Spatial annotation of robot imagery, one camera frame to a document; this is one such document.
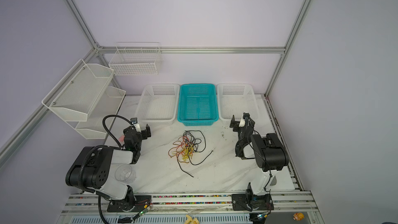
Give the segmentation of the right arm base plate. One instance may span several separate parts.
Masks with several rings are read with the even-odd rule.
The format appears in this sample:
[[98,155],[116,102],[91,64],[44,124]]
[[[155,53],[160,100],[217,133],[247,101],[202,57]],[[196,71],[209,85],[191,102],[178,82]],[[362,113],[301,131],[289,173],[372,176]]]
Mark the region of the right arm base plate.
[[274,204],[270,194],[257,196],[245,194],[233,194],[232,207],[234,211],[273,211]]

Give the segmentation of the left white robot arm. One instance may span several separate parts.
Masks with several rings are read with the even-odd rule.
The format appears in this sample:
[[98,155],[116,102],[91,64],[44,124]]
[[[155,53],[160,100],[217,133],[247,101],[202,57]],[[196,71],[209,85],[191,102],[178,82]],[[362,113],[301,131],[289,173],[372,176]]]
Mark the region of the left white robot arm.
[[135,196],[131,186],[135,179],[133,166],[137,164],[142,142],[151,137],[150,126],[140,127],[137,118],[123,118],[129,125],[123,130],[119,141],[107,127],[107,115],[102,124],[117,146],[97,145],[82,149],[66,174],[65,182],[83,192],[97,196],[99,216],[108,223],[102,211],[102,200],[108,201],[109,213],[134,213],[133,217],[122,217],[120,224],[132,224],[151,209],[151,196]]

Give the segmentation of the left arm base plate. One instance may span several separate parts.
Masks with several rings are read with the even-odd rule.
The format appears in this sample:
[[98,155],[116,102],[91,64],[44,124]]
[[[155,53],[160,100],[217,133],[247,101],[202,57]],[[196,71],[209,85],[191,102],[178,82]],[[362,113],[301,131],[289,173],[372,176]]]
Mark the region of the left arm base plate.
[[147,205],[151,204],[151,195],[135,195],[132,202],[128,200],[111,200],[109,202],[107,212],[109,213],[122,213],[133,212],[138,213]]

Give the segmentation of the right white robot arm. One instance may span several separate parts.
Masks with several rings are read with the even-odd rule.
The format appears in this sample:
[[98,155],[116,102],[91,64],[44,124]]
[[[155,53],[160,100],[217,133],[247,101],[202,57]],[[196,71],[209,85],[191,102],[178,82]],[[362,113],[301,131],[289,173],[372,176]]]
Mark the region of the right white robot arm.
[[249,113],[243,113],[240,121],[232,117],[230,128],[238,134],[235,145],[235,155],[242,160],[248,160],[244,149],[250,146],[254,152],[253,159],[263,173],[263,178],[249,183],[245,191],[243,208],[251,211],[262,205],[271,204],[271,187],[276,184],[276,175],[289,164],[289,156],[276,133],[261,136],[255,130],[255,121]]

